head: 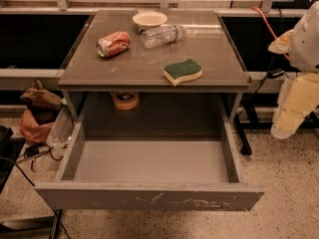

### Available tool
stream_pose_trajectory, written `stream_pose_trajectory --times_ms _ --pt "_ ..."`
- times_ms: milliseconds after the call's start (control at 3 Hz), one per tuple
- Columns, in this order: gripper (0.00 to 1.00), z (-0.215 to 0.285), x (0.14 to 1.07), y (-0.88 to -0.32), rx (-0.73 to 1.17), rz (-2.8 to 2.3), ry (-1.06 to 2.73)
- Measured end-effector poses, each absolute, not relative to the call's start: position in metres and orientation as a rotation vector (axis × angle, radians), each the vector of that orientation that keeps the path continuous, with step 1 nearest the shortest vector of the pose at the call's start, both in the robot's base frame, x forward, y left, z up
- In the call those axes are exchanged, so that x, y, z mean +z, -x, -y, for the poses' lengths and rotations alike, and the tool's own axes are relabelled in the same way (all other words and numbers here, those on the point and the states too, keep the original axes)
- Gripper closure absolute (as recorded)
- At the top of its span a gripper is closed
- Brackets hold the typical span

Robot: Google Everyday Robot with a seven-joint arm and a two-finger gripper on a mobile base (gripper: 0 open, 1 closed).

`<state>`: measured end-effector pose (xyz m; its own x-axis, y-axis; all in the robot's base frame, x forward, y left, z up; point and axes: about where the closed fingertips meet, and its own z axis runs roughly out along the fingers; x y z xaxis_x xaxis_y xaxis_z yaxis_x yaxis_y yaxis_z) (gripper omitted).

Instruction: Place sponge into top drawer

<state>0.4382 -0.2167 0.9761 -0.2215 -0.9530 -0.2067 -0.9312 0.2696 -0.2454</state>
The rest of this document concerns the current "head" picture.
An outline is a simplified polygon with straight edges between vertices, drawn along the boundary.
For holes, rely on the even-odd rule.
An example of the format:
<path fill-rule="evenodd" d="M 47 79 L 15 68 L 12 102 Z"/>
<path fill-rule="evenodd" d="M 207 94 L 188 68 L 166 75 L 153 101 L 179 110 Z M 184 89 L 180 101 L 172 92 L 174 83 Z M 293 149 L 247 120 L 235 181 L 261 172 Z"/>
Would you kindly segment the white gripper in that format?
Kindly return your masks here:
<path fill-rule="evenodd" d="M 315 2 L 295 25 L 268 46 L 274 54 L 288 54 L 290 65 L 302 72 L 281 86 L 271 134 L 279 139 L 293 135 L 305 118 L 319 106 L 319 2 Z"/>

